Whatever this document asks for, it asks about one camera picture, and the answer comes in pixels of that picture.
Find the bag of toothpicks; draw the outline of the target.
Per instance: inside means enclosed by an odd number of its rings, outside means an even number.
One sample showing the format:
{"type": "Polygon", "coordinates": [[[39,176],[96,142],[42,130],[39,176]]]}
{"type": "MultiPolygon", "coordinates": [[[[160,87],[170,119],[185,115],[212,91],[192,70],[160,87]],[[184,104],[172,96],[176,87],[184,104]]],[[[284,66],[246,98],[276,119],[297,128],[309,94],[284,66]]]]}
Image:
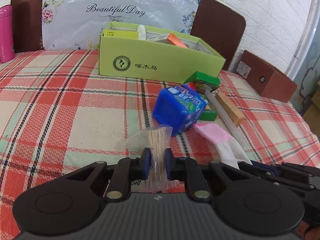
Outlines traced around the bag of toothpicks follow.
{"type": "Polygon", "coordinates": [[[151,167],[148,179],[138,179],[133,187],[137,192],[168,192],[180,184],[178,180],[169,180],[165,168],[165,150],[170,147],[173,128],[167,125],[158,125],[143,129],[133,136],[120,139],[116,149],[129,150],[129,157],[135,158],[145,148],[151,150],[151,167]]]}

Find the pink white glove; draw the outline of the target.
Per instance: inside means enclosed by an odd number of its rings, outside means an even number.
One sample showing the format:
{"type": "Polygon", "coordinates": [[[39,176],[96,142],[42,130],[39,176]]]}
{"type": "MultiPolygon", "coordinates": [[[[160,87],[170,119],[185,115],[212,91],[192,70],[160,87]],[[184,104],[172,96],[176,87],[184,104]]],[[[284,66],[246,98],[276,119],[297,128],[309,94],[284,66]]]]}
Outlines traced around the pink white glove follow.
{"type": "Polygon", "coordinates": [[[207,122],[204,124],[195,124],[193,128],[199,135],[215,146],[222,163],[236,169],[239,169],[239,162],[252,165],[251,160],[242,146],[220,126],[212,122],[207,122]]]}

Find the blue tissue pack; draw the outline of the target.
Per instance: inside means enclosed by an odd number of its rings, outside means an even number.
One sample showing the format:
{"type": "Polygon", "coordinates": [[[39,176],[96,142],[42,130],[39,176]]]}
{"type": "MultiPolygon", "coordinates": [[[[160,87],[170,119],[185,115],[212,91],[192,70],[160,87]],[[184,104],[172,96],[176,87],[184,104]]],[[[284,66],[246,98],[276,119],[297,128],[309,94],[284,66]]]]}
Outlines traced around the blue tissue pack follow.
{"type": "Polygon", "coordinates": [[[175,137],[191,128],[205,107],[198,92],[187,85],[176,85],[160,90],[152,116],[159,124],[172,127],[171,135],[175,137]]]}

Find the white orange medicine box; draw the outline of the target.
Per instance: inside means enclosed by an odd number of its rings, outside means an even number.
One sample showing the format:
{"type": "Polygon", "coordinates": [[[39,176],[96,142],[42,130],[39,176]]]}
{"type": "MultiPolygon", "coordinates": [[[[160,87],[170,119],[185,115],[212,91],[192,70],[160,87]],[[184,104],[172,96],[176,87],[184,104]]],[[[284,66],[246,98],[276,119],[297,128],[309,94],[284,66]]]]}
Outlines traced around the white orange medicine box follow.
{"type": "Polygon", "coordinates": [[[188,48],[182,40],[180,40],[174,33],[168,33],[164,35],[158,35],[148,38],[149,41],[160,42],[165,44],[171,44],[181,48],[188,48]]]}

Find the yellow green box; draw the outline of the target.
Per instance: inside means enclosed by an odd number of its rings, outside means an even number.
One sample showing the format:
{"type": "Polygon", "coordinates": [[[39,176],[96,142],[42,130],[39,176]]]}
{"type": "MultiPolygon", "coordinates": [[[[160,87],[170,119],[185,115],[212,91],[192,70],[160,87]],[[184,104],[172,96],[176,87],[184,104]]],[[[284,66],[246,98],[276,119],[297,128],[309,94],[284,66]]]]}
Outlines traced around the yellow green box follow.
{"type": "Polygon", "coordinates": [[[131,30],[104,30],[103,37],[117,37],[117,38],[130,38],[137,40],[139,32],[131,30]]]}

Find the clear plastic tube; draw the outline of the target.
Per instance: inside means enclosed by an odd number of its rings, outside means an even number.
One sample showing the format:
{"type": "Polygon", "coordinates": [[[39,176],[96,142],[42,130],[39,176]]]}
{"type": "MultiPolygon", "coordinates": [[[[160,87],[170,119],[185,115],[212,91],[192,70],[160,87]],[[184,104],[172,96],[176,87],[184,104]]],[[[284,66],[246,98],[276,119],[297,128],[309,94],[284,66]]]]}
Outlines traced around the clear plastic tube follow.
{"type": "Polygon", "coordinates": [[[215,94],[211,93],[210,91],[205,92],[206,97],[209,99],[209,101],[212,103],[212,105],[216,108],[218,114],[221,116],[222,120],[228,127],[229,131],[231,132],[232,136],[238,141],[238,143],[242,147],[246,147],[246,141],[242,137],[240,131],[236,128],[236,126],[233,124],[231,118],[227,114],[227,112],[223,109],[223,107],[220,105],[218,100],[215,98],[215,94]]]}

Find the brown cardboard box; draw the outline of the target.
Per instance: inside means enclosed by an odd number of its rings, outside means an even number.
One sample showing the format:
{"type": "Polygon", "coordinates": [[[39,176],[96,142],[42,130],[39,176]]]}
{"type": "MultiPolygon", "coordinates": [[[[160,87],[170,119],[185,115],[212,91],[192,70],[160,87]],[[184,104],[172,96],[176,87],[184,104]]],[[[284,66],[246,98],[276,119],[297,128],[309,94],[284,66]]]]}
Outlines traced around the brown cardboard box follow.
{"type": "Polygon", "coordinates": [[[297,89],[284,73],[249,51],[243,52],[235,72],[265,98],[287,103],[297,89]]]}

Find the light green cardboard box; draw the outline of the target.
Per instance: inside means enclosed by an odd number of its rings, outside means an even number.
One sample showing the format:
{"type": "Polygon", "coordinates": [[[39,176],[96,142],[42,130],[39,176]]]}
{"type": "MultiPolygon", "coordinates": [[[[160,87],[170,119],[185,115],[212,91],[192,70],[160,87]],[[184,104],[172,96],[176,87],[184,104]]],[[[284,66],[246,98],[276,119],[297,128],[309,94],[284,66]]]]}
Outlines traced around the light green cardboard box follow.
{"type": "MultiPolygon", "coordinates": [[[[104,30],[137,31],[138,24],[110,22],[104,30]]],[[[218,76],[225,58],[203,39],[174,32],[188,48],[149,41],[171,30],[145,26],[146,40],[103,37],[99,44],[99,74],[183,83],[196,71],[218,76]]]]}

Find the brown wooden headboard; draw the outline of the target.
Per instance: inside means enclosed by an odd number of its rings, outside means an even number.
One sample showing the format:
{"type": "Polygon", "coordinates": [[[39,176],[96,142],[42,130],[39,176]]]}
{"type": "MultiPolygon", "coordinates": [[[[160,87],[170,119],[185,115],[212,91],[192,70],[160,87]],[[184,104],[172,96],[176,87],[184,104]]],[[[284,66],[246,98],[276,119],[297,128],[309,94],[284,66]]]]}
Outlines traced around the brown wooden headboard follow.
{"type": "MultiPolygon", "coordinates": [[[[42,0],[10,0],[14,48],[37,51],[42,45],[42,0]]],[[[228,70],[246,27],[243,16],[216,0],[200,0],[191,35],[202,38],[226,61],[228,70]]]]}

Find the pink thermos bottle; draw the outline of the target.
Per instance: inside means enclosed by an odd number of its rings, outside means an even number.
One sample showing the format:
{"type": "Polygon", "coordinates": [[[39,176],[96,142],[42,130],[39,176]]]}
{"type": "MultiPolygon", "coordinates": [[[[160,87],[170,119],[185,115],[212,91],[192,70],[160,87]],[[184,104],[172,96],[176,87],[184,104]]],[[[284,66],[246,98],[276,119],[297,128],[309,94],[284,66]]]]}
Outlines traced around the pink thermos bottle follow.
{"type": "Polygon", "coordinates": [[[12,33],[12,6],[9,4],[1,7],[0,39],[1,63],[6,63],[15,57],[12,33]]]}

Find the floral plastic bedding bag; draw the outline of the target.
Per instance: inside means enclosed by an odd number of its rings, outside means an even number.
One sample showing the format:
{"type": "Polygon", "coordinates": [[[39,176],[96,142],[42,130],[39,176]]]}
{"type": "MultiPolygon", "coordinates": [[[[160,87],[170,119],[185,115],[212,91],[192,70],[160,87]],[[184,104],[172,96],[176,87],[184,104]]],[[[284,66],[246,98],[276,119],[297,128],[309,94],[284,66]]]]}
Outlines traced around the floral plastic bedding bag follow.
{"type": "Polygon", "coordinates": [[[189,34],[200,0],[42,0],[46,50],[97,50],[110,22],[149,25],[189,34]]]}

